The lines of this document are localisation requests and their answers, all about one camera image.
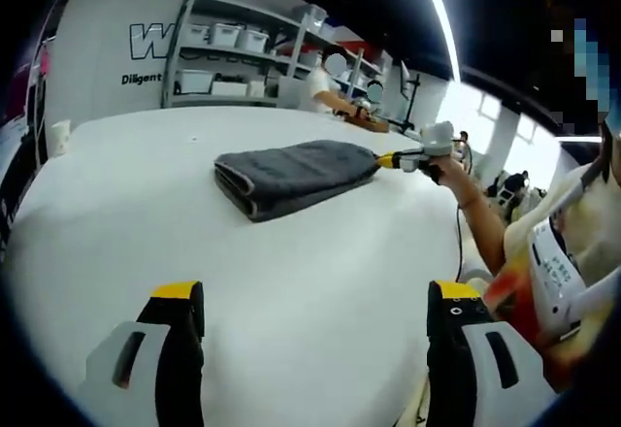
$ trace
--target folded towel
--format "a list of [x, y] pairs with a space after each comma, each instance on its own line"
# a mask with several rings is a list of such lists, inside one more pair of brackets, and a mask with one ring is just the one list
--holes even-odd
[[217, 185], [252, 221], [293, 214], [347, 192], [378, 169], [370, 150], [335, 141], [225, 153], [214, 166]]

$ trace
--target window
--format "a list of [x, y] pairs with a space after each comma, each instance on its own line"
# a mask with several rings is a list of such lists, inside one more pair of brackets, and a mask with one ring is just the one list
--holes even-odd
[[487, 153], [494, 134], [501, 103], [491, 95], [458, 82], [450, 82], [441, 103], [438, 121], [450, 121], [456, 136], [460, 131], [469, 135], [473, 151]]
[[561, 146], [554, 136], [529, 116], [521, 115], [505, 171], [513, 175], [527, 170], [531, 187], [548, 189], [560, 156]]

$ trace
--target ceiling light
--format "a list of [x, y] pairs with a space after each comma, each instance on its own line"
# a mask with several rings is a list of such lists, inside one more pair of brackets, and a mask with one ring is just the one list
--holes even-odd
[[602, 142], [601, 136], [558, 136], [559, 143], [590, 143], [599, 144]]
[[459, 75], [459, 63], [457, 62], [457, 48], [455, 47], [455, 40], [453, 39], [453, 31], [450, 28], [450, 22], [448, 21], [448, 15], [446, 14], [446, 8], [442, 0], [431, 0], [436, 9], [436, 14], [440, 20], [440, 26], [444, 39], [446, 40], [446, 47], [448, 48], [448, 58], [450, 59], [450, 66], [453, 69], [453, 79], [456, 82], [461, 81]]

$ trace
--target wooden tray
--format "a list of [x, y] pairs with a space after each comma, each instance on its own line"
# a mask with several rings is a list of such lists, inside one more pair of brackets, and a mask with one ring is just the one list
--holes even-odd
[[360, 128], [364, 128], [374, 133], [387, 133], [389, 126], [385, 121], [368, 121], [367, 119], [356, 118], [354, 116], [346, 115], [343, 117], [348, 123], [351, 123]]

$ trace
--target ceiling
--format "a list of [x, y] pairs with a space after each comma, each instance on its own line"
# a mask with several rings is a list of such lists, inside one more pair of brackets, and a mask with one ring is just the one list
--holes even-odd
[[[320, 5], [373, 45], [412, 69], [451, 76], [440, 22], [431, 0], [305, 0]], [[545, 0], [443, 0], [461, 76], [532, 116], [555, 134], [595, 134], [595, 104], [585, 82], [550, 42]], [[569, 120], [572, 131], [563, 127]], [[572, 146], [571, 150], [589, 150]]]

